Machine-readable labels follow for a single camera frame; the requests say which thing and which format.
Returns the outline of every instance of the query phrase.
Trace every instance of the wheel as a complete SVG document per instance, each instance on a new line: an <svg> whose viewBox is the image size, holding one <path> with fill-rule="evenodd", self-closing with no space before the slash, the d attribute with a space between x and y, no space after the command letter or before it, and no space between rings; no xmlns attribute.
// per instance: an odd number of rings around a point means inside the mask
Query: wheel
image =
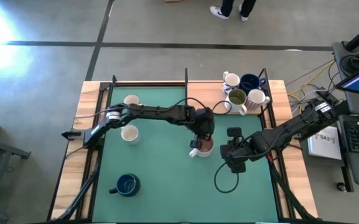
<svg viewBox="0 0 359 224"><path fill-rule="evenodd" d="M337 189L342 192L346 192L347 189L345 188L345 184L343 182L337 183Z"/></svg>

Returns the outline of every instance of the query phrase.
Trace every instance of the white cup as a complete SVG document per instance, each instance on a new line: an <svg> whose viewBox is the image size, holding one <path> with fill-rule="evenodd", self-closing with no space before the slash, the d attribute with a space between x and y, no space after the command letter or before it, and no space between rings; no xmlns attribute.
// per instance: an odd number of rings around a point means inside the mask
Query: white cup
<svg viewBox="0 0 359 224"><path fill-rule="evenodd" d="M259 106L269 103L271 99L262 90L254 89L248 93L246 107L247 110L255 110Z"/></svg>
<svg viewBox="0 0 359 224"><path fill-rule="evenodd" d="M223 86L222 90L228 94L231 90L238 88L240 84L240 77L234 73L223 72Z"/></svg>
<svg viewBox="0 0 359 224"><path fill-rule="evenodd" d="M121 127L121 137L132 145L139 143L139 131L137 127L131 124Z"/></svg>
<svg viewBox="0 0 359 224"><path fill-rule="evenodd" d="M243 90L230 91L225 99L225 108L230 110L230 112L239 112L241 115L246 115L247 107L244 105L246 97L246 93Z"/></svg>
<svg viewBox="0 0 359 224"><path fill-rule="evenodd" d="M134 95L134 94L131 94L131 95L128 95L124 98L124 103L126 105L128 104L136 104L136 105L140 105L141 104L141 100L139 99L139 97L137 95Z"/></svg>
<svg viewBox="0 0 359 224"><path fill-rule="evenodd" d="M212 141L212 146L211 146L211 149L207 152L204 152L204 151L200 151L196 148L194 148L190 153L189 153L189 156L191 158L195 157L195 156L198 156L198 157L207 157L211 154L212 150L214 149L214 141L213 139L211 138L211 141Z"/></svg>

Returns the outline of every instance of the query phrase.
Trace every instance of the dark blue mug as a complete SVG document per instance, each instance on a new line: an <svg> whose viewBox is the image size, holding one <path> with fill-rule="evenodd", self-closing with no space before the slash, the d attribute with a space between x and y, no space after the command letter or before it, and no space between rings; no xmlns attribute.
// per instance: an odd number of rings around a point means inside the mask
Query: dark blue mug
<svg viewBox="0 0 359 224"><path fill-rule="evenodd" d="M265 78L258 78L253 74L246 74L240 78L240 89L243 90L247 95L251 90L259 88L266 82Z"/></svg>
<svg viewBox="0 0 359 224"><path fill-rule="evenodd" d="M116 187L110 189L109 193L119 193L124 197L132 197L139 192L140 188L141 182L135 174L124 174L118 178Z"/></svg>

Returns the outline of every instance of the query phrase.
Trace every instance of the leg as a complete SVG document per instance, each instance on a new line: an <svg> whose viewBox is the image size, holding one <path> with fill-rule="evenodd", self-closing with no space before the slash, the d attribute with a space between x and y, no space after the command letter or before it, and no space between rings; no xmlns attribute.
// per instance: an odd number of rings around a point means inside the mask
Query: leg
<svg viewBox="0 0 359 224"><path fill-rule="evenodd" d="M228 17L230 15L234 1L235 0L222 0L221 12L224 16Z"/></svg>
<svg viewBox="0 0 359 224"><path fill-rule="evenodd" d="M244 0L243 4L241 5L241 11L240 11L241 16L247 18L250 12L253 10L255 2L256 0Z"/></svg>

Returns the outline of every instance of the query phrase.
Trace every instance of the white sneaker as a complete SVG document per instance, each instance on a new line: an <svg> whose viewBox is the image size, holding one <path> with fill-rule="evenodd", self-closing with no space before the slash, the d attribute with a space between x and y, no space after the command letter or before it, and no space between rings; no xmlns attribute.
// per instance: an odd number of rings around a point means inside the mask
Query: white sneaker
<svg viewBox="0 0 359 224"><path fill-rule="evenodd" d="M210 12L211 12L214 16L217 16L217 17L219 17L219 18L221 18L221 19L229 19L228 16L222 15L221 7L211 6L211 7L210 7Z"/></svg>
<svg viewBox="0 0 359 224"><path fill-rule="evenodd" d="M241 5L242 5L242 4L239 5L239 13L241 12ZM248 20L248 17L243 17L243 16L240 14L240 19L241 19L241 21L246 22L246 21Z"/></svg>

